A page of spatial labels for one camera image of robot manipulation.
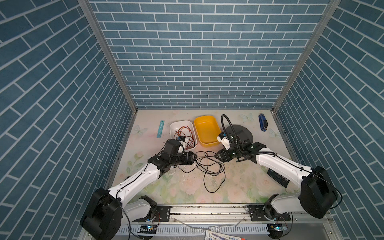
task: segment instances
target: blue ruler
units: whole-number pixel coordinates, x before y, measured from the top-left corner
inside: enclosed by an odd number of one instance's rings
[[[162,134],[162,132],[163,132],[163,127],[164,127],[164,121],[161,120],[161,121],[160,121],[159,130],[158,130],[158,132],[157,132],[157,137],[161,137],[161,134]]]

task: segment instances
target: blue stapler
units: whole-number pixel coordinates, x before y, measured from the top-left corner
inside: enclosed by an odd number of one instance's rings
[[[259,115],[259,122],[260,122],[260,129],[265,132],[266,131],[266,128],[268,127],[268,122],[267,120],[265,119],[265,116],[264,114],[260,114]]]

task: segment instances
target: yellow plastic bin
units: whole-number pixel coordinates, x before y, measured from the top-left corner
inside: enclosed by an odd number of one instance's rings
[[[213,116],[198,117],[194,123],[201,146],[213,147],[220,143],[217,140],[217,136],[221,133],[221,130]]]

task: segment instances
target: cable tray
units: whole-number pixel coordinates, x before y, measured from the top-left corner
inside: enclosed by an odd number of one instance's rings
[[[137,235],[138,229],[141,225],[131,225],[131,231]],[[193,224],[193,227],[208,228],[212,224]],[[237,227],[210,227],[209,230],[220,232],[228,235],[241,235],[241,234],[269,234],[267,224],[247,224],[246,226]],[[205,230],[190,228],[183,224],[164,224],[160,223],[155,236],[159,237],[177,237],[177,236],[196,236],[204,235]],[[154,234],[140,233],[141,236],[154,236]],[[116,233],[116,236],[128,236],[128,227],[121,227]]]

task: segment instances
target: blue brick wallpaper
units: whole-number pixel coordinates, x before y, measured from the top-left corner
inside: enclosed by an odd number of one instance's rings
[[[342,0],[278,116],[298,158],[343,193],[345,239],[384,233],[384,1]]]
[[[0,1],[0,239],[73,239],[132,111],[77,0]]]
[[[138,108],[271,108],[329,0],[91,0]]]

